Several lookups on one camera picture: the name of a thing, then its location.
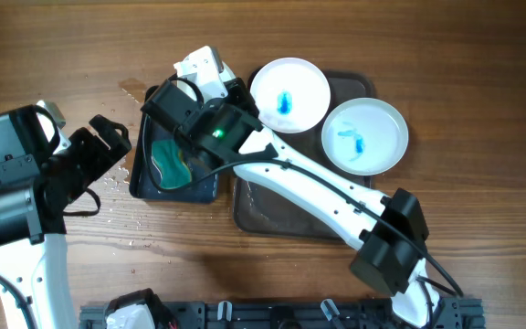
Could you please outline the green yellow sponge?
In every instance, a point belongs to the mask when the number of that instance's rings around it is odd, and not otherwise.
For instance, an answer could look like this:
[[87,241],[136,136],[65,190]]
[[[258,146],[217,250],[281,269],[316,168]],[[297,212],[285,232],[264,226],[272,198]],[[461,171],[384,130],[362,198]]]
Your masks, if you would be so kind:
[[152,162],[159,172],[159,187],[175,189],[190,183],[192,173],[184,161],[184,154],[173,139],[154,141]]

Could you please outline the white plate blue stain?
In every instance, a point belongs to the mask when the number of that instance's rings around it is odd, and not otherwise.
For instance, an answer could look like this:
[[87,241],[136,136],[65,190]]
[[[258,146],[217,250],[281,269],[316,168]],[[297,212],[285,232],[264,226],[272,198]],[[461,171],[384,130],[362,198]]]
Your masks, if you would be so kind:
[[326,76],[302,58],[279,58],[258,71],[250,93],[258,118],[279,133],[303,133],[315,127],[331,104]]

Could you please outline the pale blue rimmed plate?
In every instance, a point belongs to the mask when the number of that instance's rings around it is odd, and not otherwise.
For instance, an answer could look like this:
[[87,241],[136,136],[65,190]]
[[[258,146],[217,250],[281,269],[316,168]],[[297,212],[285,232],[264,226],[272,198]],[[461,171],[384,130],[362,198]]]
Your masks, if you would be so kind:
[[345,101],[332,110],[321,130],[328,159],[351,175],[378,175],[403,158],[409,144],[404,117],[375,98]]

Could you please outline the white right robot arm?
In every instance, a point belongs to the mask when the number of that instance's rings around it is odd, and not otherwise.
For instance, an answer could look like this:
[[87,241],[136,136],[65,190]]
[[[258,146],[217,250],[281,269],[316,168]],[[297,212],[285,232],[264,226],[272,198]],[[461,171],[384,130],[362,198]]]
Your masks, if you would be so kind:
[[427,283],[429,231],[417,198],[393,196],[335,174],[284,143],[258,119],[241,79],[207,99],[191,81],[171,77],[147,91],[142,112],[172,134],[212,174],[231,169],[323,222],[356,256],[352,273],[392,300],[406,324],[433,324],[437,294]]

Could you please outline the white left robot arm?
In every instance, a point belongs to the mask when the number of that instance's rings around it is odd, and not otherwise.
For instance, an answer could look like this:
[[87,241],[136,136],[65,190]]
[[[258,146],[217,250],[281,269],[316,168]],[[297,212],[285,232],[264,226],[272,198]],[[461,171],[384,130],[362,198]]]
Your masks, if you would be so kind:
[[77,327],[66,208],[131,148],[127,128],[102,115],[65,138],[44,107],[0,114],[0,299],[7,327]]

